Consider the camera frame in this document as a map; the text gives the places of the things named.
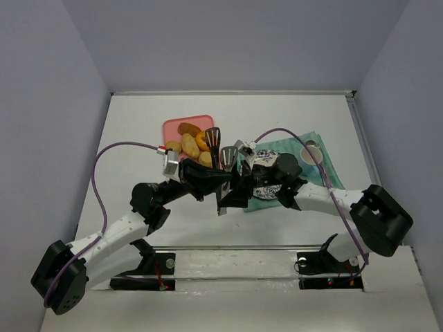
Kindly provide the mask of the round yellow bun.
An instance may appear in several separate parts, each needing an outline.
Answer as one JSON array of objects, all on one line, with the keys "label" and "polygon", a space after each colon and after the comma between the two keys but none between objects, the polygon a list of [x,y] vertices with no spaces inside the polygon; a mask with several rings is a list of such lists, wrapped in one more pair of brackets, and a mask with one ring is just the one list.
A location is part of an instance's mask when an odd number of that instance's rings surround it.
[{"label": "round yellow bun", "polygon": [[170,150],[177,152],[179,154],[182,152],[181,142],[175,141],[175,140],[167,141],[165,144],[165,148],[170,149]]},{"label": "round yellow bun", "polygon": [[200,165],[203,165],[204,167],[211,168],[213,166],[212,164],[212,157],[209,151],[203,151],[199,155],[198,162]]}]

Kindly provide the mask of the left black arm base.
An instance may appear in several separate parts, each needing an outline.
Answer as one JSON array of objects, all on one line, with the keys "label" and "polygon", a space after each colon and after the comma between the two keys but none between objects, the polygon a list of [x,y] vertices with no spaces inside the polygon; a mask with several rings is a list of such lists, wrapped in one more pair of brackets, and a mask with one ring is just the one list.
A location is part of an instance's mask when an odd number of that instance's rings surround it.
[{"label": "left black arm base", "polygon": [[135,268],[110,279],[114,291],[174,291],[176,279],[176,253],[157,251],[146,240],[131,243],[139,251],[140,259]]}]

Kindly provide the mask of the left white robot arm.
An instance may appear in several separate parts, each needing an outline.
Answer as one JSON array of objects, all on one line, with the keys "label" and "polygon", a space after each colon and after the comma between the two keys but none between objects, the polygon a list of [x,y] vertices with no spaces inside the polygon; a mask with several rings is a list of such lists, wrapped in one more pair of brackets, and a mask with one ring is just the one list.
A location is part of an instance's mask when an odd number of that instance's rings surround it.
[{"label": "left white robot arm", "polygon": [[53,242],[31,278],[44,306],[57,315],[70,311],[92,284],[98,265],[126,245],[140,248],[145,257],[150,246],[144,238],[165,223],[170,215],[166,205],[188,194],[202,201],[231,180],[234,168],[221,164],[213,169],[184,159],[172,178],[135,185],[130,211],[119,220],[105,222],[101,230],[70,244]]}]

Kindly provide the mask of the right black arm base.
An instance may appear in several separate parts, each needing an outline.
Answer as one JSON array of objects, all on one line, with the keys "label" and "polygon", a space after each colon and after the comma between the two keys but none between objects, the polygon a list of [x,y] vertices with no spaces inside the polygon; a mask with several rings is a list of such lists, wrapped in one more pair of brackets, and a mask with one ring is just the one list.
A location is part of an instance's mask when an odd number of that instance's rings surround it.
[{"label": "right black arm base", "polygon": [[299,274],[300,290],[326,290],[326,289],[361,289],[361,268],[357,262],[355,266],[350,260],[339,262],[331,256],[327,249],[338,237],[333,234],[322,244],[319,251],[300,252],[293,265]]}]

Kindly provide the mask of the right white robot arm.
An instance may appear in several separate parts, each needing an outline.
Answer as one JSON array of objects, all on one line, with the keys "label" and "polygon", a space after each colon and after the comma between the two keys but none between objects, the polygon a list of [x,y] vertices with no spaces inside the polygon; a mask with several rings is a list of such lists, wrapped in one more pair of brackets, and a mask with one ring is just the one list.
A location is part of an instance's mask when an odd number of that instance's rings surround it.
[{"label": "right white robot arm", "polygon": [[315,185],[300,177],[301,167],[295,156],[283,153],[270,165],[244,160],[239,176],[223,185],[217,207],[245,208],[255,188],[277,185],[279,203],[297,211],[314,211],[339,216],[346,232],[333,234],[321,246],[309,264],[344,262],[370,253],[382,257],[394,255],[413,226],[413,219],[381,186],[365,190],[340,190]]}]

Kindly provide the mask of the long tan bread roll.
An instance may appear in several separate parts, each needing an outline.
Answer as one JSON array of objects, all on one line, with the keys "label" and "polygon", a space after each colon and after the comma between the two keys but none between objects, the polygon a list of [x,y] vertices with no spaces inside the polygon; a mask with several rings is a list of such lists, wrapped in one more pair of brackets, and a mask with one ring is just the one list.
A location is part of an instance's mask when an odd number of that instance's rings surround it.
[{"label": "long tan bread roll", "polygon": [[200,149],[195,141],[195,138],[189,133],[182,135],[182,151],[190,158],[197,159],[200,155]]}]

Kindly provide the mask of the dark brown oval bread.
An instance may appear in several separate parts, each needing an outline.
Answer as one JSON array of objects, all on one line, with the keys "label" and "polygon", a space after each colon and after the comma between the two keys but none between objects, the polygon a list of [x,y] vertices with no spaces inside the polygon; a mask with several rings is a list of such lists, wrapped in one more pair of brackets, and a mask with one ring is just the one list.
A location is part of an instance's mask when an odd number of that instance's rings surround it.
[{"label": "dark brown oval bread", "polygon": [[195,124],[189,122],[181,122],[177,127],[177,132],[181,136],[183,136],[184,134],[189,134],[193,138],[195,138],[201,132],[201,129]]}]

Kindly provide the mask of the blue floral ceramic plate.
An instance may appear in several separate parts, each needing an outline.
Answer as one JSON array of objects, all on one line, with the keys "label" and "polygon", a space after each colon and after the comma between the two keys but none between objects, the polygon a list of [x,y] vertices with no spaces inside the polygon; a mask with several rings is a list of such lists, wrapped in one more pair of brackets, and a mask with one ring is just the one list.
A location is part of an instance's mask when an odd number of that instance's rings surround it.
[{"label": "blue floral ceramic plate", "polygon": [[[271,167],[277,160],[279,153],[270,149],[261,149],[257,151],[255,156],[253,168]],[[253,190],[253,195],[257,199],[264,201],[273,201],[277,199],[277,192],[280,190],[281,184],[269,185],[264,187],[257,187]]]}]

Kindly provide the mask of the orange glazed donut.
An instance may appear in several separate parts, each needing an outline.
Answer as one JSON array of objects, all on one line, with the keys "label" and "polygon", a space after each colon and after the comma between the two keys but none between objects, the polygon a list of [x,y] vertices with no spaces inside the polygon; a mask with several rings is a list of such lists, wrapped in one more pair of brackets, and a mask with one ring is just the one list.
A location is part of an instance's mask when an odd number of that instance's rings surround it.
[{"label": "orange glazed donut", "polygon": [[202,152],[204,152],[204,151],[209,152],[210,151],[208,145],[206,144],[206,132],[205,131],[200,131],[196,135],[195,142],[196,142],[200,151],[202,151]]}]

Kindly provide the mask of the teal green cloth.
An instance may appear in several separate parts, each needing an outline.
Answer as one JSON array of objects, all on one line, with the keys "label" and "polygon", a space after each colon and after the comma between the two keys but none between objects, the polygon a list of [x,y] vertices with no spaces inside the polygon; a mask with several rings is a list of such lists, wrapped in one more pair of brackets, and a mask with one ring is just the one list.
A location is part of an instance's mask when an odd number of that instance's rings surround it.
[{"label": "teal green cloth", "polygon": [[[320,150],[323,154],[323,161],[320,164],[323,167],[323,170],[325,171],[325,174],[328,178],[328,181],[334,188],[343,189],[344,186],[338,177],[336,170],[334,169],[333,163],[329,157],[329,154],[327,152],[327,149],[323,143],[323,140],[319,134],[317,134],[315,131],[311,131],[309,133],[304,133],[300,136],[301,140],[306,142],[307,140],[314,140],[320,145]],[[261,149],[270,149],[281,153],[289,153],[296,156],[298,159],[300,150],[303,148],[302,144],[295,138],[285,138],[282,140],[275,140],[270,142],[261,142],[257,144],[256,151]],[[309,182],[314,183],[315,185],[324,186],[323,179],[321,175],[315,175],[315,176],[303,176],[300,175],[302,179],[305,179]],[[248,207],[243,209],[245,213],[254,212],[258,210],[263,210],[267,208],[274,208],[280,206],[279,201],[273,200],[273,201],[264,201],[261,199],[257,199],[254,197],[251,198],[251,200],[248,201]]]}]

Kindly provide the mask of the pink plastic tray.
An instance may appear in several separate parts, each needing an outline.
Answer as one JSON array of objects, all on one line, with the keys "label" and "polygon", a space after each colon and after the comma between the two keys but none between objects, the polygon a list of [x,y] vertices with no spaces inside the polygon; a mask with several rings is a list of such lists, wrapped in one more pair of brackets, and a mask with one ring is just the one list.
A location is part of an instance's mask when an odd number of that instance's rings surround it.
[{"label": "pink plastic tray", "polygon": [[166,120],[162,126],[164,145],[170,141],[181,142],[181,134],[178,133],[178,127],[184,122],[196,125],[200,129],[207,129],[215,126],[215,122],[210,115],[190,116]]}]

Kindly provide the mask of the light blue mug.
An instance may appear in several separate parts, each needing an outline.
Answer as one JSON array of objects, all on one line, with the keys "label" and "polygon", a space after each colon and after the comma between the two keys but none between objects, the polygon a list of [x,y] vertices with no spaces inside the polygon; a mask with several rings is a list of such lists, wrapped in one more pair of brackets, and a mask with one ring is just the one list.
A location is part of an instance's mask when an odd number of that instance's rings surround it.
[{"label": "light blue mug", "polygon": [[319,175],[318,165],[323,161],[323,154],[320,149],[314,145],[308,145],[300,150],[298,164],[302,169],[303,176]]}]

